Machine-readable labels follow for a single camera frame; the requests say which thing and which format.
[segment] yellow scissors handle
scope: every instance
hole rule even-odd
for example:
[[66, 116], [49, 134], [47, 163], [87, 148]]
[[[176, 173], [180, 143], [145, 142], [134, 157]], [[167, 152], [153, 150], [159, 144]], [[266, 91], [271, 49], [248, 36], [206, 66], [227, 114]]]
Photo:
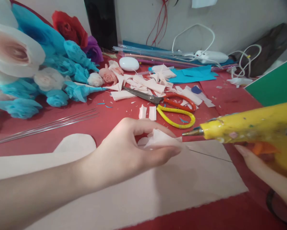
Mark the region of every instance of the yellow scissors handle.
[[[163, 107], [161, 105], [158, 105], [156, 110], [159, 112], [159, 114], [161, 115], [161, 117], [168, 122], [170, 125], [176, 127], [176, 128], [181, 128], [181, 129], [187, 129], [187, 128], [191, 128], [194, 124], [195, 124], [195, 116], [190, 113], [187, 112], [185, 110], [180, 110], [180, 109], [173, 109], [173, 108], [167, 108], [167, 107]], [[187, 124], [187, 125], [179, 125], [173, 121], [171, 121], [164, 113], [163, 111], [166, 112], [173, 112], [173, 113], [181, 113], [181, 114], [185, 114], [187, 116], [190, 117], [191, 121]]]

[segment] purple paper flower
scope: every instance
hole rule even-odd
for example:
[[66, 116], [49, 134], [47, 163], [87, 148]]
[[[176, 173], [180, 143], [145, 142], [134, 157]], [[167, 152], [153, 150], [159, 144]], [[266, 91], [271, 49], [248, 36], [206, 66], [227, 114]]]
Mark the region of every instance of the purple paper flower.
[[93, 36], [88, 37], [88, 45], [83, 48], [83, 51], [86, 53], [87, 58], [90, 58], [96, 64], [104, 61], [102, 51]]

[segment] red paper flower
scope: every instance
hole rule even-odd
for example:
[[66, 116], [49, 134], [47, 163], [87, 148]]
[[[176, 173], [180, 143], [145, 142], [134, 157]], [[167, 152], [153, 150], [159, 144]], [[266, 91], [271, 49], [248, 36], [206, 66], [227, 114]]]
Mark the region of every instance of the red paper flower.
[[88, 34], [77, 17], [70, 17], [67, 13], [55, 11], [52, 15], [54, 29], [66, 40], [76, 42], [81, 48], [88, 45]]

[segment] hot glue gun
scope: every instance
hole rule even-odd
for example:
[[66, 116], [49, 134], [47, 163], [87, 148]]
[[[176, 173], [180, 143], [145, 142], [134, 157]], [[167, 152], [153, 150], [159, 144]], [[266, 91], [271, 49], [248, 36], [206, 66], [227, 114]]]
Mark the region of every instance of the hot glue gun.
[[183, 133], [198, 135], [221, 143], [254, 143], [256, 155], [275, 153], [269, 166], [287, 176], [287, 103], [218, 117]]

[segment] red table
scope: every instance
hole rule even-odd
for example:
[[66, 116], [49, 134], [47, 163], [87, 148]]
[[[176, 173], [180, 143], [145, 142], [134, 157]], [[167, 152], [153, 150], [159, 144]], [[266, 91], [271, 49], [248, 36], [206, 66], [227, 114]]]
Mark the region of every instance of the red table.
[[[146, 70], [147, 66], [141, 66], [138, 72]], [[237, 89], [235, 86], [227, 83], [226, 79], [229, 77], [229, 74], [222, 72], [219, 73], [217, 80], [187, 84], [190, 87], [198, 85], [203, 89], [206, 96], [216, 105], [216, 107], [208, 108], [202, 103], [199, 106], [200, 108], [194, 113], [196, 117], [195, 126], [219, 115], [261, 107], [244, 89]], [[64, 108], [50, 107], [46, 104], [45, 100], [41, 98], [39, 102], [43, 105], [43, 110], [29, 120], [13, 119], [3, 113], [0, 116], [0, 120], [3, 123], [0, 138], [91, 108], [96, 108], [97, 112], [99, 112], [99, 116], [74, 125], [0, 144], [0, 156], [52, 152], [65, 136], [73, 133], [91, 135], [98, 146], [122, 118], [131, 117], [137, 119], [139, 108], [142, 104], [145, 107], [152, 106], [137, 97], [115, 102], [107, 91], [91, 94], [88, 98], [87, 103], [70, 102], [69, 105]], [[98, 103], [105, 103], [113, 108], [97, 105]], [[181, 122], [176, 114], [169, 115], [169, 118], [173, 121]], [[182, 116], [181, 118], [187, 120], [188, 117]], [[157, 115], [157, 122], [171, 129], [177, 136], [181, 136], [182, 132], [186, 131], [170, 126], [159, 114]], [[184, 142], [195, 140], [202, 140], [202, 138], [183, 138]], [[235, 150], [233, 145], [225, 144], [225, 148], [241, 178], [249, 188], [249, 192], [203, 205], [199, 208], [191, 208], [158, 217], [154, 220], [126, 229], [285, 229], [286, 226], [276, 219], [267, 210], [265, 205], [266, 193], [269, 187], [246, 167], [242, 156]]]

